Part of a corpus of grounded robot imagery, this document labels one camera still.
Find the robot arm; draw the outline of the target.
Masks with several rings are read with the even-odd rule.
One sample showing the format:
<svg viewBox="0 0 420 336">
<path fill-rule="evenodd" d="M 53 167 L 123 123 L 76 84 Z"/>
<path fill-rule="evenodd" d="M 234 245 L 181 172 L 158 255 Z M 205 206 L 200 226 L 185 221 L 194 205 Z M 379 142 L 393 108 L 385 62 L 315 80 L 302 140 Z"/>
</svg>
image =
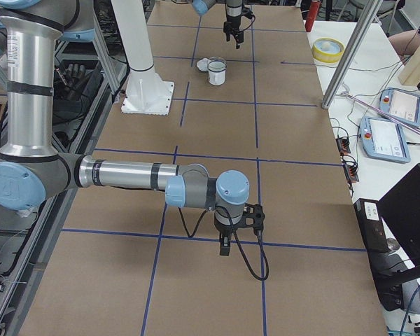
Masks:
<svg viewBox="0 0 420 336">
<path fill-rule="evenodd" d="M 0 148 L 0 205 L 24 210 L 62 191 L 111 186 L 165 193 L 171 207 L 214 213 L 220 254 L 248 227 L 249 180 L 240 171 L 211 178 L 200 164 L 112 162 L 60 153 L 52 144 L 55 42 L 92 28 L 91 1 L 0 1 L 7 30 L 8 140 Z"/>
<path fill-rule="evenodd" d="M 202 17 L 213 6 L 216 5 L 214 0 L 193 0 L 191 2 L 195 12 Z M 242 17 L 244 16 L 244 4 L 242 0 L 227 0 L 225 4 L 225 22 L 223 23 L 223 32 L 226 36 L 226 41 L 234 39 L 235 48 L 239 49 L 244 42 L 244 32 L 240 28 Z"/>
</svg>

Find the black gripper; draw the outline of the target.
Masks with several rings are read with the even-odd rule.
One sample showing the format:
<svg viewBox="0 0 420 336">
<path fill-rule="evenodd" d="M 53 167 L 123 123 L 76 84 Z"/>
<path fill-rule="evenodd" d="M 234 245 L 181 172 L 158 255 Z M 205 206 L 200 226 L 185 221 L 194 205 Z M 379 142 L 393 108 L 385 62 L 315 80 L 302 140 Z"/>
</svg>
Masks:
<svg viewBox="0 0 420 336">
<path fill-rule="evenodd" d="M 220 256 L 230 255 L 230 241 L 232 239 L 233 229 L 230 225 L 218 224 Z"/>
<path fill-rule="evenodd" d="M 243 31 L 240 29 L 239 22 L 224 22 L 223 32 L 226 35 L 226 41 L 229 42 L 231 36 L 234 36 L 236 49 L 240 49 L 243 43 Z"/>
</svg>

